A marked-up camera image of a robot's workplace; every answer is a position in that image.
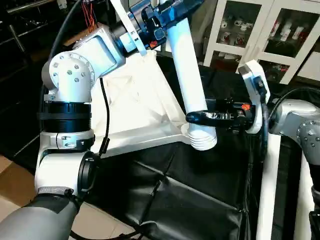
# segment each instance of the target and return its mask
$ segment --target white bracket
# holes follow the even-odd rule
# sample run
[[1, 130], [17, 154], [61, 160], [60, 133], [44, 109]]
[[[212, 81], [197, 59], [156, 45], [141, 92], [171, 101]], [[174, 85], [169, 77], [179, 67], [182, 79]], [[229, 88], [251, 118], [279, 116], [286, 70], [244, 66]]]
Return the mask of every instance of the white bracket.
[[126, 13], [126, 10], [124, 9], [124, 6], [122, 5], [121, 1], [120, 0], [110, 0], [110, 1], [112, 3], [116, 13], [119, 15], [125, 29], [129, 33], [129, 36], [130, 36], [132, 42], [135, 44], [135, 46], [139, 50], [140, 54], [142, 56], [145, 56], [147, 54], [147, 50], [145, 48], [145, 45], [142, 42], [134, 25], [132, 24], [130, 18], [128, 17], [128, 14]]

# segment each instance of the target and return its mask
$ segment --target cabinet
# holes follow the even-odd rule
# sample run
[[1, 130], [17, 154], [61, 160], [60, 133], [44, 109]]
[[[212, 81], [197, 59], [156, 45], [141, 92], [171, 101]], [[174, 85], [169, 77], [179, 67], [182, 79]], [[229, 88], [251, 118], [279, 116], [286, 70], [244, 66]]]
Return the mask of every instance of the cabinet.
[[237, 72], [255, 59], [288, 84], [320, 35], [319, 14], [315, 1], [219, 0], [204, 65]]

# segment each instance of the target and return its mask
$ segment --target red wire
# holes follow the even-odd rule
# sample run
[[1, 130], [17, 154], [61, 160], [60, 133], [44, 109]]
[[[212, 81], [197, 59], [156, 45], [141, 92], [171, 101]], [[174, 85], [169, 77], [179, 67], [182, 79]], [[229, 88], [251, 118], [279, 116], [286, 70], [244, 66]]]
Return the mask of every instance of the red wire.
[[91, 33], [93, 31], [93, 29], [92, 29], [92, 23], [90, 20], [90, 16], [89, 16], [88, 6], [84, 3], [83, 7], [84, 7], [85, 15], [86, 15], [86, 20], [88, 21], [88, 29], [89, 29], [89, 32]]
[[85, 19], [85, 24], [89, 30], [89, 32], [91, 33], [94, 29], [95, 29], [95, 19], [93, 17], [93, 4], [90, 3], [82, 3], [82, 10], [83, 10], [83, 14], [84, 14], [84, 19]]
[[89, 28], [89, 25], [88, 25], [88, 22], [87, 22], [87, 16], [86, 16], [86, 12], [85, 12], [84, 3], [81, 3], [81, 6], [82, 6], [83, 14], [84, 14], [86, 27]]

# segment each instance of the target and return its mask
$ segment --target metal rod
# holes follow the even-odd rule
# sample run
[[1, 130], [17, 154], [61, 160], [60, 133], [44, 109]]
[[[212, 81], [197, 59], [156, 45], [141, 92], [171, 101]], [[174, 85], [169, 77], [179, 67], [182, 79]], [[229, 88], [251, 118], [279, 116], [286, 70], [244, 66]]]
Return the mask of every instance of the metal rod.
[[22, 44], [22, 42], [20, 41], [15, 29], [14, 29], [14, 26], [12, 26], [11, 24], [9, 25], [9, 30], [10, 32], [12, 33], [13, 35], [13, 38], [16, 42], [16, 44], [18, 45], [19, 49], [21, 50], [22, 53], [25, 53], [26, 52], [26, 49], [24, 47], [24, 45]]
[[[49, 24], [48, 24], [48, 23], [45, 23], [45, 24], [43, 24], [43, 25], [41, 25], [41, 26], [37, 26], [36, 28], [33, 28], [33, 29], [29, 30], [29, 31], [26, 31], [26, 32], [24, 32], [24, 33], [19, 34], [18, 37], [22, 37], [22, 36], [24, 36], [24, 35], [26, 35], [26, 34], [32, 33], [33, 31], [35, 31], [35, 30], [37, 30], [37, 29], [40, 29], [40, 28], [43, 28], [43, 27], [45, 27], [45, 26], [47, 26], [47, 25], [49, 25]], [[11, 38], [9, 38], [9, 39], [7, 39], [7, 40], [2, 41], [2, 42], [0, 42], [0, 46], [3, 45], [3, 44], [5, 44], [5, 43], [8, 43], [8, 42], [10, 42], [10, 41], [12, 41], [12, 40], [14, 40], [13, 37], [11, 37]]]
[[22, 11], [32, 9], [32, 8], [35, 8], [35, 7], [38, 7], [38, 6], [47, 4], [47, 3], [55, 2], [55, 1], [56, 0], [39, 0], [39, 1], [28, 3], [23, 6], [17, 6], [15, 8], [11, 8], [7, 12], [8, 12], [8, 14], [16, 14], [16, 13], [20, 13]]

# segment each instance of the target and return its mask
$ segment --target white tube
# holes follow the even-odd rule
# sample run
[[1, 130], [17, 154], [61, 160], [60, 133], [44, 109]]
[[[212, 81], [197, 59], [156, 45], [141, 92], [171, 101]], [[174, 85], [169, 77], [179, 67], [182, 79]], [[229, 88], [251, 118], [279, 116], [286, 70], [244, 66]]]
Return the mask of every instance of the white tube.
[[[167, 33], [186, 113], [207, 110], [188, 19], [171, 27]], [[217, 144], [214, 127], [190, 124], [188, 135], [191, 145], [200, 151], [209, 150]]]
[[309, 213], [315, 209], [314, 199], [311, 193], [313, 186], [309, 164], [302, 153], [301, 172], [299, 182], [298, 202], [295, 214], [294, 240], [310, 240], [311, 229]]
[[270, 240], [274, 220], [275, 197], [281, 136], [269, 134], [267, 157], [263, 164], [256, 240]]

